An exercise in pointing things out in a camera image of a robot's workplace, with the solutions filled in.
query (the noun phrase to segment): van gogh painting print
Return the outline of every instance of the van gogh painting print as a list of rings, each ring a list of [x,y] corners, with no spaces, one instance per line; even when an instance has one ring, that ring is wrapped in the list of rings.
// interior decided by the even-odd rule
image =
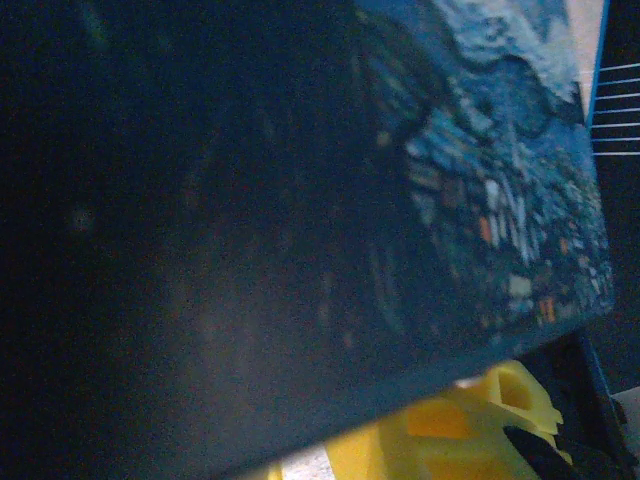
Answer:
[[[414,294],[455,292],[449,311],[481,329],[606,311],[611,267],[564,2],[357,3],[377,165],[421,229],[370,246],[387,324],[405,331],[409,311],[394,289],[399,248],[437,265],[424,275],[443,287],[416,278]]]

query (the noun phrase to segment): starry night artwork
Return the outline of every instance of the starry night artwork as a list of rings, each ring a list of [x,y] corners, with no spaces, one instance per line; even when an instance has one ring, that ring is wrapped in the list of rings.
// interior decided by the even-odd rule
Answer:
[[[357,4],[378,162],[400,177],[421,230],[371,249],[389,326],[406,328],[380,259],[411,235],[416,263],[436,262],[447,291],[416,279],[414,294],[455,295],[472,328],[607,311],[611,266],[564,2]]]

